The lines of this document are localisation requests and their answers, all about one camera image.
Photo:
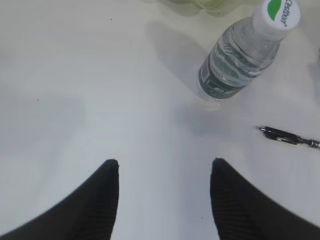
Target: bottle neck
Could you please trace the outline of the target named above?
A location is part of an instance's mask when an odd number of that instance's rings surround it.
[[[281,40],[269,40],[257,32],[252,17],[240,20],[233,26],[233,38],[251,58],[267,63],[278,52]]]

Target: bottle label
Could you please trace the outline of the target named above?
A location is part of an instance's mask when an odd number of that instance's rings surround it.
[[[199,82],[202,89],[215,99],[228,99],[245,86],[230,86],[221,82],[210,69],[210,54],[199,70]]]

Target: pen clip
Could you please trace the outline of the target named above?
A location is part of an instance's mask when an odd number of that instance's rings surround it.
[[[273,131],[267,130],[263,134],[267,139],[284,142],[287,144],[293,144],[293,145],[297,145],[299,143],[298,140],[296,139],[296,136],[293,137],[292,136],[293,134],[288,132],[284,132],[284,131],[273,132]]]

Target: glass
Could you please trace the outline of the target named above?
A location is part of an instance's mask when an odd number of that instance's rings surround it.
[[[195,4],[208,12],[218,12],[236,0],[194,0]]]

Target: green logo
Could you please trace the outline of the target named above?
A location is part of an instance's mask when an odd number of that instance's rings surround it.
[[[272,0],[271,2],[269,2],[268,13],[269,13],[270,18],[273,21],[276,20],[276,15],[281,8],[281,3],[282,3],[282,0]]]

